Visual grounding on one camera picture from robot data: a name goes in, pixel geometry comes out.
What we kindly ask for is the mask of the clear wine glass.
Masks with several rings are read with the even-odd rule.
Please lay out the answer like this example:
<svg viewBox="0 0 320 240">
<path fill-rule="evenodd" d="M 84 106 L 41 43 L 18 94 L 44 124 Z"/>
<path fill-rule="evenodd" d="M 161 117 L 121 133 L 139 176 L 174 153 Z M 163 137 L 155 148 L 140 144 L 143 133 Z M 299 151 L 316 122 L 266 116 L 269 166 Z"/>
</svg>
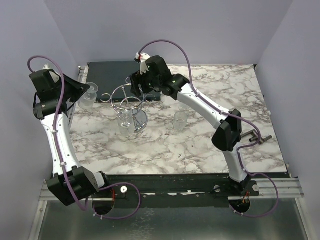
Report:
<svg viewBox="0 0 320 240">
<path fill-rule="evenodd" d="M 134 120 L 130 111 L 121 110 L 117 115 L 117 123 L 123 136 L 131 136 L 135 132 Z"/>
<path fill-rule="evenodd" d="M 80 98 L 78 105 L 83 110 L 90 110 L 96 102 L 99 87 L 93 82 L 88 82 L 86 85 L 89 86 L 89 89 Z"/>
<path fill-rule="evenodd" d="M 188 110 L 189 110 L 189 107 L 188 107 L 187 105 L 185 105 L 185 104 L 180 104 L 180 105 L 178 106 L 178 109 L 179 109 L 180 111 L 185 112 L 185 111 L 188 111 Z"/>
<path fill-rule="evenodd" d="M 187 125 L 187 121 L 188 121 L 188 114 L 184 111 L 178 111 L 174 114 L 173 117 L 173 127 L 177 132 L 182 131 L 186 125 Z"/>
</svg>

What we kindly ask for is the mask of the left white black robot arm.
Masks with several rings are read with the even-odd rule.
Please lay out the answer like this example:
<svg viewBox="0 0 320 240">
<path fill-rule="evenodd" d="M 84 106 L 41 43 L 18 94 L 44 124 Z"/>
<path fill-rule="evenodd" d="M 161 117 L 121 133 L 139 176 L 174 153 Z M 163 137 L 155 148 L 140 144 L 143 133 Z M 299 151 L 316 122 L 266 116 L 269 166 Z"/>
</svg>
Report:
<svg viewBox="0 0 320 240">
<path fill-rule="evenodd" d="M 65 206 L 95 194 L 107 197 L 111 191 L 107 176 L 81 166 L 70 137 L 67 103 L 76 103 L 90 85 L 60 77 L 53 69 L 38 70 L 29 77 L 36 89 L 34 98 L 39 100 L 33 103 L 33 114 L 46 132 L 53 160 L 49 191 Z"/>
</svg>

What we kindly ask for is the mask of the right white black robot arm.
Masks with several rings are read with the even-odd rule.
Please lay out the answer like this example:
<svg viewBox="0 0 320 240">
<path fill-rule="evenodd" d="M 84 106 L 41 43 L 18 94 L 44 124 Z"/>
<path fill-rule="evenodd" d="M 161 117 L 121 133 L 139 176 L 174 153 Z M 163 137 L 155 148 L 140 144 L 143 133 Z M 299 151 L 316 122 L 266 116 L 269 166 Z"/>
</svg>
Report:
<svg viewBox="0 0 320 240">
<path fill-rule="evenodd" d="M 241 196 L 248 190 L 250 177 L 240 163 L 237 148 L 240 146 L 242 123 L 238 110 L 230 112 L 192 87 L 189 79 L 181 74 L 172 74 L 165 60 L 156 55 L 137 53 L 135 61 L 139 71 L 130 76 L 131 93 L 136 97 L 154 91 L 169 96 L 187 105 L 215 129 L 211 139 L 213 145 L 222 151 L 229 169 L 230 191 Z"/>
</svg>

